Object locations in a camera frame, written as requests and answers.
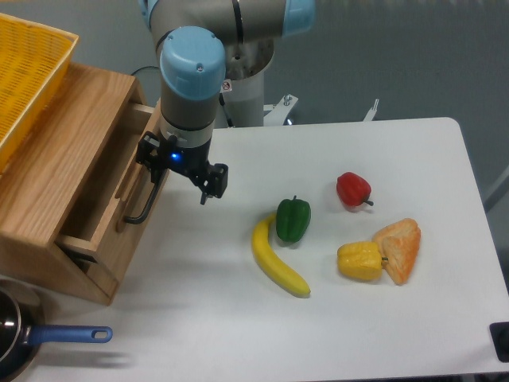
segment drawer handle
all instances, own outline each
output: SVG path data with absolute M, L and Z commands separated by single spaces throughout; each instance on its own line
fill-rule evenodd
M 143 207 L 142 213 L 140 213 L 140 215 L 136 216 L 136 217 L 125 216 L 124 221 L 126 223 L 141 224 L 146 220 L 146 218 L 150 214 L 150 210 L 152 209 L 153 203 L 156 200 L 157 194 L 159 193 L 159 189 L 161 188 L 162 184 L 164 183 L 163 181 L 165 179 L 166 171 L 167 171 L 167 169 L 164 169 L 162 171 L 152 172 L 151 181 L 153 182 L 153 188 L 152 188 L 152 191 L 150 191 L 150 195 L 146 200 L 145 207 Z

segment cable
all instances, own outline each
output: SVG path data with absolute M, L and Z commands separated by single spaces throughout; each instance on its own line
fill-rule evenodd
M 226 104 L 224 102 L 223 93 L 220 93 L 220 105 L 223 108 L 224 117 L 226 118 L 226 122 L 228 123 L 228 127 L 235 127 L 233 121 L 231 120 L 230 115 L 226 110 Z
M 138 68 L 134 72 L 132 72 L 131 75 L 135 76 L 139 72 L 141 72 L 143 70 L 146 70 L 146 69 L 157 69 L 157 70 L 159 70 L 159 67 L 158 66 L 153 66 L 153 65 L 142 66 L 141 68 Z

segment blue pan handle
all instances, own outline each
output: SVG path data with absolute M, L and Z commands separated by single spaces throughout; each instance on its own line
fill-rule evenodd
M 25 343 L 31 346 L 44 342 L 104 344 L 113 337 L 113 330 L 108 326 L 34 325 L 27 337 Z

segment gray floor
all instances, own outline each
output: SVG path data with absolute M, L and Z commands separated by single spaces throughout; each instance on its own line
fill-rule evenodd
M 79 34 L 79 62 L 125 73 L 155 64 L 136 0 L 2 2 L 0 12 Z M 456 119 L 481 194 L 509 166 L 508 0 L 317 0 L 313 31 L 276 49 L 266 103 L 298 96 L 297 123 L 359 121 L 379 98 L 380 119 Z M 157 73 L 139 78 L 154 104 Z M 509 197 L 488 214 L 506 275 L 508 216 Z

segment red bell pepper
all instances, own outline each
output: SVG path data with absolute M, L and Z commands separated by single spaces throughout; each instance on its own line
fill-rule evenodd
M 341 201 L 348 207 L 357 207 L 362 203 L 373 205 L 369 200 L 371 186 L 356 173 L 344 173 L 337 178 L 336 191 Z

